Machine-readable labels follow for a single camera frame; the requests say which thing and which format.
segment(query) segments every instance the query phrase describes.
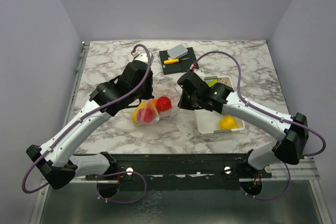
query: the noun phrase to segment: clear plastic container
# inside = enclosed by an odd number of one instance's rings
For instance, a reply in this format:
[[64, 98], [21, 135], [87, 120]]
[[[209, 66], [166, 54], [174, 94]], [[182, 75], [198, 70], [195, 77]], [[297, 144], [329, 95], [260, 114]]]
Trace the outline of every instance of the clear plastic container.
[[[217, 77], [218, 82], [223, 83], [227, 86], [232, 87], [231, 78], [229, 76], [219, 76]], [[207, 83], [211, 82], [214, 79], [206, 78]], [[215, 133], [230, 133], [241, 131], [245, 128], [244, 121], [239, 118], [235, 118], [237, 128], [229, 130], [221, 130], [219, 128], [219, 122], [225, 115], [219, 114], [216, 111], [207, 111], [207, 110], [195, 110], [195, 118], [197, 124], [197, 130], [200, 135], [215, 134]]]

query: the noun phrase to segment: white wall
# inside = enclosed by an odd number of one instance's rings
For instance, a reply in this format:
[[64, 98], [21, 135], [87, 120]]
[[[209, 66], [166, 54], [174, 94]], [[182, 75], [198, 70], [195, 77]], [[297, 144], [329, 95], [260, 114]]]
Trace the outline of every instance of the white wall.
[[61, 0], [83, 40], [270, 39], [292, 0]]
[[[25, 153], [60, 129], [81, 40], [60, 0], [0, 0], [0, 222], [28, 223]], [[40, 179], [35, 172], [28, 187]]]
[[[308, 124], [327, 140], [317, 156], [322, 189], [336, 222], [336, 0], [293, 0], [269, 43], [291, 113], [307, 115]], [[306, 152], [321, 147], [310, 135]]]

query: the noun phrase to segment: marble table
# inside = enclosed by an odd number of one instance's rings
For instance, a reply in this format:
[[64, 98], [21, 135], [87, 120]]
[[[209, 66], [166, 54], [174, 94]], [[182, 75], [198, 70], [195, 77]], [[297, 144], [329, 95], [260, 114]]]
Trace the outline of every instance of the marble table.
[[[168, 95], [177, 105], [179, 91], [176, 84], [180, 74], [164, 76], [159, 51], [172, 48], [179, 43], [193, 47], [196, 57], [211, 50], [222, 50], [232, 54], [241, 64], [243, 72], [241, 92], [247, 98], [282, 113], [288, 113], [265, 41], [94, 41], [90, 44], [74, 112], [77, 113], [88, 100], [97, 84], [108, 81], [122, 73], [124, 66], [132, 60], [130, 51], [142, 43], [154, 54], [152, 70], [155, 96]], [[237, 83], [237, 68], [234, 62], [222, 55], [203, 58], [200, 69], [209, 76], [230, 76], [234, 88]], [[238, 133], [223, 133], [199, 136], [195, 123], [195, 112], [181, 110], [178, 115], [160, 120], [152, 125], [135, 126], [130, 120], [131, 112], [121, 111], [110, 121], [100, 126], [77, 149], [77, 153], [245, 153], [274, 141], [262, 130], [245, 123]]]

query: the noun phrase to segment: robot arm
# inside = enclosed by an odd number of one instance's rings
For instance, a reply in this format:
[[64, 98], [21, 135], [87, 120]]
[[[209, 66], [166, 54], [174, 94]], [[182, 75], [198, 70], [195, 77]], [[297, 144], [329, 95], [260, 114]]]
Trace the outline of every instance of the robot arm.
[[[295, 121], [307, 126], [307, 118], [298, 113], [296, 116], [273, 111], [255, 102], [244, 103], [237, 92], [231, 87], [216, 83], [209, 87], [194, 71], [189, 71], [177, 81], [183, 89], [179, 107], [195, 110], [206, 109], [220, 114], [229, 114], [240, 118], [270, 134], [277, 141], [253, 150], [248, 158], [248, 164], [260, 170], [265, 166], [283, 161], [288, 164], [298, 164], [303, 149], [308, 140], [308, 132], [286, 121]], [[251, 105], [276, 114], [281, 121], [252, 108]]]
[[[154, 98], [152, 95], [153, 72], [150, 71], [145, 82], [136, 92], [103, 110], [99, 109], [102, 105], [133, 90], [144, 78], [148, 64], [152, 63], [152, 58], [148, 62], [146, 54], [137, 54], [135, 57], [127, 64], [121, 76], [99, 84], [80, 112], [53, 138], [41, 146], [31, 145], [27, 149], [28, 156], [34, 162], [43, 153], [47, 153], [36, 166], [54, 189], [62, 188], [74, 177], [104, 174], [114, 165], [115, 161], [108, 153], [85, 156], [73, 155], [73, 153], [96, 128], [120, 110], [128, 108], [129, 104], [137, 99]], [[54, 142], [64, 134], [65, 136], [53, 146]]]

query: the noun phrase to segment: red apple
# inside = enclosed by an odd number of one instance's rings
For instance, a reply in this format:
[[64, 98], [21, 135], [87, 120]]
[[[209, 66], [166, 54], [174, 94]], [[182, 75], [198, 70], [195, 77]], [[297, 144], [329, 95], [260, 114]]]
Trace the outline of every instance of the red apple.
[[156, 109], [159, 113], [169, 110], [172, 107], [172, 102], [168, 97], [160, 97], [156, 102]]
[[149, 108], [139, 109], [136, 119], [139, 123], [150, 123], [154, 120], [154, 112]]

